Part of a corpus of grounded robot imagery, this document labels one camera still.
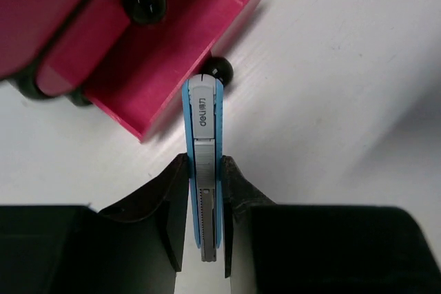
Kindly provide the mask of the pink drawer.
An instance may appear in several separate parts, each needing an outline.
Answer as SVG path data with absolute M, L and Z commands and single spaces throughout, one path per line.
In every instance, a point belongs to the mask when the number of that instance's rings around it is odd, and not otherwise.
M 87 0 L 43 57 L 38 87 L 50 96 L 74 90 L 131 24 L 158 23 L 166 11 L 167 0 Z
M 164 19 L 131 24 L 84 85 L 89 100 L 137 138 L 170 114 L 183 82 L 221 56 L 260 0 L 167 0 Z
M 80 0 L 1 0 L 1 78 L 34 60 Z

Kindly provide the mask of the light blue clip pen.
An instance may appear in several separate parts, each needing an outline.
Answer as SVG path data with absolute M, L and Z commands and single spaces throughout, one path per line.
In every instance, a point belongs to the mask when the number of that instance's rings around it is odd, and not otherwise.
M 215 262 L 223 237 L 223 85 L 197 74 L 182 87 L 194 237 L 203 262 Z

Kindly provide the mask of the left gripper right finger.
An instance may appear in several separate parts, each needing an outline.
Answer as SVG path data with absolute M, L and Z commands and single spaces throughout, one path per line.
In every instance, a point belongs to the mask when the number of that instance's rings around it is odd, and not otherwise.
M 233 293 L 439 293 L 422 229 L 389 206 L 276 204 L 221 161 Z

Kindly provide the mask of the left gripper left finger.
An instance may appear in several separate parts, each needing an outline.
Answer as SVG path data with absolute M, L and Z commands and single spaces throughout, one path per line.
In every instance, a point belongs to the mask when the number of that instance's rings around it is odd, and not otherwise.
M 2 293 L 173 293 L 182 269 L 187 156 L 95 211 L 1 207 Z

